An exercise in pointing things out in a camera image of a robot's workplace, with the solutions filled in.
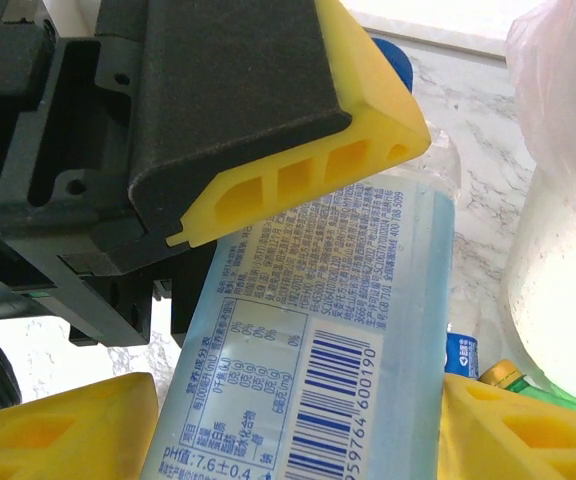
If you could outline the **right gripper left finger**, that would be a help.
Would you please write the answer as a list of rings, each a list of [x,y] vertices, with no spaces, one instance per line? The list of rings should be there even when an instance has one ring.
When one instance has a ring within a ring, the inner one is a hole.
[[[0,410],[0,479],[136,479],[158,419],[134,372]]]

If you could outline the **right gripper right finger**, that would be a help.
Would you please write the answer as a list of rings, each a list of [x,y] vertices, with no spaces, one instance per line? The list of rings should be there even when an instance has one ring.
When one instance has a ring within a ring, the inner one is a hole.
[[[576,411],[446,375],[437,477],[576,480]]]

